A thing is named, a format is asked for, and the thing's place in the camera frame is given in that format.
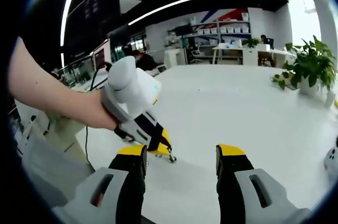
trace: white cabinet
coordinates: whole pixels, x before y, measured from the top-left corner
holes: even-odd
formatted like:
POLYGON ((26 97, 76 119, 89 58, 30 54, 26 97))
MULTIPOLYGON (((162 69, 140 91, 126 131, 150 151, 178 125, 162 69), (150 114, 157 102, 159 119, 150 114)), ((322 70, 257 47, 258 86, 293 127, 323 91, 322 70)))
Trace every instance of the white cabinet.
POLYGON ((258 51, 256 49, 243 49, 243 65, 258 66, 258 51))

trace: white table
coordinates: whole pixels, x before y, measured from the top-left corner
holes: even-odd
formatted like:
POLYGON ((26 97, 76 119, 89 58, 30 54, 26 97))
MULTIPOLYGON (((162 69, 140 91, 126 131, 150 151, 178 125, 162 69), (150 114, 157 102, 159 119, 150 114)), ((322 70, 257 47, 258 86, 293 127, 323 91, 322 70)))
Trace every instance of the white table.
MULTIPOLYGON (((338 133, 337 110, 275 87, 280 69, 194 65, 156 78, 162 92, 153 107, 168 130, 176 164, 148 154, 142 213, 161 224, 219 223, 215 146, 241 147, 287 190, 295 206, 313 208, 328 190, 323 159, 338 133)), ((83 129, 77 134, 85 148, 83 129)), ((127 144, 113 132, 89 129, 88 155, 107 167, 127 144)))
POLYGON ((164 64, 167 68, 187 64, 185 48, 165 50, 164 64))
POLYGON ((220 47, 215 47, 212 48, 214 50, 213 52, 213 58, 212 58, 212 64, 215 64, 216 57, 217 57, 217 52, 218 52, 218 61, 222 60, 222 50, 236 50, 236 51, 242 51, 243 52, 243 65, 246 66, 245 64, 245 56, 252 56, 249 51, 256 51, 256 57, 258 56, 258 52, 267 52, 273 55, 273 58, 276 62, 276 67, 281 68, 282 65, 286 60, 288 61, 294 61, 295 55, 288 52, 288 51, 280 51, 280 50, 274 50, 270 49, 269 51, 266 50, 261 50, 261 49, 249 49, 249 48, 220 48, 220 47))

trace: window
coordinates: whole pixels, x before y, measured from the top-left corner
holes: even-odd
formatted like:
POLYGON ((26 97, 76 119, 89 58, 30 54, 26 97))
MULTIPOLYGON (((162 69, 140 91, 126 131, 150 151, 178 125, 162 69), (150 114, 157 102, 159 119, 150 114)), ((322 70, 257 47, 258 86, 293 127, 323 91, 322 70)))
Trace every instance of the window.
POLYGON ((122 46, 115 47, 115 53, 122 51, 122 46))
POLYGON ((136 41, 131 41, 130 45, 132 46, 132 50, 143 50, 143 41, 141 40, 136 40, 136 41))
POLYGON ((294 45, 304 45, 302 39, 312 40, 313 35, 321 40, 321 28, 313 0, 289 0, 288 9, 294 45))

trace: green leaves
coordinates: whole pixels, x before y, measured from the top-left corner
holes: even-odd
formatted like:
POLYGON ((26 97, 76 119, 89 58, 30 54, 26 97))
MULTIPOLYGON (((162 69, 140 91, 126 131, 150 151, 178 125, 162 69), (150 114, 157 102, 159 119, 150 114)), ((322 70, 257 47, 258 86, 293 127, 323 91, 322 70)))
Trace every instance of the green leaves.
POLYGON ((242 44, 247 45, 249 48, 254 48, 259 44, 259 40, 257 38, 244 39, 242 44))
POLYGON ((317 49, 317 51, 320 51, 323 49, 323 43, 321 41, 319 41, 315 35, 313 35, 313 39, 315 40, 315 47, 317 49))
POLYGON ((290 51, 293 48, 292 43, 286 43, 285 48, 286 48, 286 50, 290 51))
POLYGON ((314 85, 316 85, 317 82, 317 75, 315 74, 310 74, 308 77, 308 85, 309 87, 313 87, 314 85))
MULTIPOLYGON (((290 84, 297 88, 302 77, 308 80, 309 86, 313 87, 319 80, 323 86, 330 89, 332 82, 335 80, 336 72, 332 58, 334 55, 328 46, 313 36, 314 41, 306 42, 303 46, 293 45, 292 43, 285 44, 288 51, 295 51, 297 58, 293 64, 285 62, 281 75, 284 79, 290 78, 290 84)), ((275 83, 284 89, 285 82, 280 78, 276 78, 275 83)))
POLYGON ((283 72, 282 75, 283 75, 283 77, 284 77, 285 79, 288 79, 288 78, 289 78, 289 73, 288 73, 288 72, 283 72))
POLYGON ((301 81, 301 77, 298 77, 297 75, 293 76, 293 77, 290 79, 291 86, 293 86, 294 88, 297 88, 298 83, 299 83, 300 81, 301 81))
POLYGON ((285 86, 286 86, 285 80, 280 80, 280 81, 278 82, 278 85, 280 86, 280 88, 282 88, 282 90, 284 90, 284 89, 285 89, 285 86))

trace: small wheel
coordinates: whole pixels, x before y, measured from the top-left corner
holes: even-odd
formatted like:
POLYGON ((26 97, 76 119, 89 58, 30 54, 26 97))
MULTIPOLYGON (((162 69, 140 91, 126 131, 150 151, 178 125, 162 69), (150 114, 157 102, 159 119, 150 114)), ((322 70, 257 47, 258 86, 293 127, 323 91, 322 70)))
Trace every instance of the small wheel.
POLYGON ((176 161, 177 161, 177 158, 176 158, 176 157, 174 157, 173 159, 169 158, 169 162, 170 162, 170 163, 175 163, 176 161))

